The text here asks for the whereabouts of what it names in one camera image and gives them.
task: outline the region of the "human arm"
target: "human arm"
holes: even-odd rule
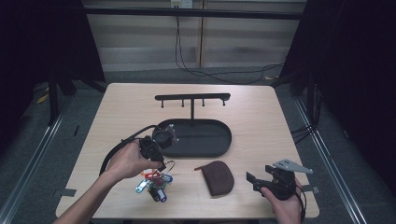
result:
[[[297,194],[301,195],[301,184],[296,179]],[[261,188],[262,194],[273,206],[273,213],[276,215],[276,220],[279,224],[301,224],[302,207],[296,195],[293,195],[285,201],[280,201],[268,188]]]
[[[54,223],[89,223],[110,190],[122,179],[134,177],[145,169],[161,167],[159,161],[148,161],[140,154],[137,141],[118,151],[106,170],[92,186]]]

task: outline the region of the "black curtain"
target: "black curtain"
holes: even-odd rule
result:
[[[80,0],[2,1],[0,6],[0,120],[2,149],[18,130],[35,84],[49,80],[105,81],[86,15],[36,7],[83,7]]]
[[[311,74],[324,101],[396,195],[396,2],[308,1],[281,77]]]

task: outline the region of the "wall outlet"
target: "wall outlet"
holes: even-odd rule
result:
[[[171,8],[182,8],[181,1],[182,0],[171,0]]]
[[[192,0],[171,0],[171,8],[192,8]]]
[[[182,8],[192,8],[192,0],[181,0]]]

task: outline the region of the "gray floor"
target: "gray floor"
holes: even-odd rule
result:
[[[252,85],[268,85],[273,79],[265,77],[276,77],[280,69],[277,67],[265,72],[263,77]],[[226,70],[245,71],[247,69],[206,69],[210,73]],[[111,82],[231,84],[219,80],[219,78],[223,78],[232,83],[243,84],[256,80],[260,76],[259,73],[216,75],[216,78],[197,77],[178,69],[172,69],[108,73],[106,79],[107,84]],[[55,210],[60,198],[52,195],[55,190],[65,187],[103,97],[102,93],[84,84],[76,83],[76,85],[78,91],[64,111],[64,118],[58,132],[50,142],[48,151],[39,164],[37,172],[12,218],[12,223],[51,223],[56,218]],[[40,94],[41,91],[35,92],[34,101]],[[289,86],[283,85],[276,88],[276,94],[290,130],[297,130],[304,126],[295,98],[290,95]],[[61,104],[65,102],[64,99],[65,97],[61,95]],[[48,129],[48,121],[49,102],[46,101],[41,105],[32,102],[21,119],[20,134],[9,146],[7,155],[1,158],[1,204],[7,201],[8,196],[17,185],[19,177],[35,153],[41,137]],[[344,137],[342,127],[326,106],[323,106],[321,110],[318,130],[352,195],[356,198],[367,223],[396,223],[395,198],[361,157],[359,149],[354,143]],[[320,189],[320,193],[316,194],[320,215],[314,219],[308,219],[304,223],[353,223],[312,138],[306,137],[304,141],[297,144],[297,149],[303,165],[315,171],[308,177],[310,183]],[[122,223],[121,220],[95,220],[94,222]],[[274,223],[273,220],[262,220],[262,222]]]

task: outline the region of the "black oval tray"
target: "black oval tray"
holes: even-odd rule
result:
[[[232,141],[231,130],[216,119],[167,119],[158,126],[170,124],[178,142],[162,151],[167,157],[218,157],[228,151]]]

